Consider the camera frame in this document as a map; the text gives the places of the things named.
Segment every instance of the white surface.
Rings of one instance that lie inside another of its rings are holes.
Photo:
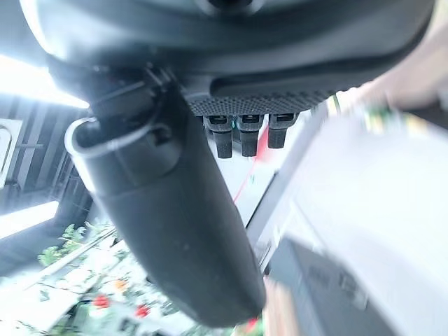
[[[58,89],[46,69],[0,55],[0,92],[88,109],[89,104]]]
[[[293,178],[270,221],[299,239],[308,221],[400,334],[448,335],[448,135],[330,119]]]
[[[53,201],[0,216],[0,239],[55,217],[59,202]]]
[[[0,119],[0,189],[5,186],[15,145],[19,139],[21,120]]]

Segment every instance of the orange flower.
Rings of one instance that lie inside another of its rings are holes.
[[[115,281],[115,288],[117,288],[119,291],[122,291],[122,292],[125,291],[126,285],[127,285],[127,283],[124,280]]]

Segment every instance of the dark panel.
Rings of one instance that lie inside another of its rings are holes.
[[[0,118],[23,122],[0,190],[0,215],[57,200],[54,220],[0,239],[0,277],[36,264],[43,249],[61,244],[58,239],[71,223],[82,224],[92,198],[64,147],[67,127],[86,112],[76,108],[0,95]]]

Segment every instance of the green plant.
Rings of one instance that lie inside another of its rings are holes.
[[[60,258],[62,258],[62,254],[57,246],[48,247],[37,256],[37,260],[45,267],[56,263]]]
[[[93,237],[103,233],[107,230],[107,225],[91,225],[89,222],[84,222],[85,226],[90,228],[94,232]],[[79,249],[83,245],[85,240],[84,235],[87,229],[83,226],[75,229],[74,224],[70,224],[59,239],[65,241],[62,247],[51,246],[42,251],[37,256],[37,260],[45,267],[57,262],[59,259],[67,256],[71,252]]]

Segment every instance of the blurry object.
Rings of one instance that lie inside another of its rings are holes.
[[[353,104],[388,103],[418,109],[435,103],[448,83],[448,23],[423,40],[398,66],[357,90]]]
[[[280,283],[269,279],[265,279],[265,285],[267,304],[263,312],[264,335],[300,336],[299,326],[295,317],[295,305],[289,290]]]
[[[21,120],[0,119],[0,189],[5,186],[21,128]]]
[[[274,301],[280,301],[277,316],[264,317],[267,330],[270,321],[285,319],[284,323],[298,321],[300,332],[306,336],[395,335],[355,277],[334,260],[283,239],[269,265],[269,278],[286,286],[289,294],[281,287],[275,288],[274,293],[281,299]],[[266,287],[269,307],[272,285],[267,283]],[[283,302],[290,302],[295,308],[289,309],[289,315],[284,314]]]
[[[49,221],[58,206],[59,202],[53,201],[0,216],[0,239]]]
[[[439,89],[440,105],[444,111],[448,111],[448,84]]]

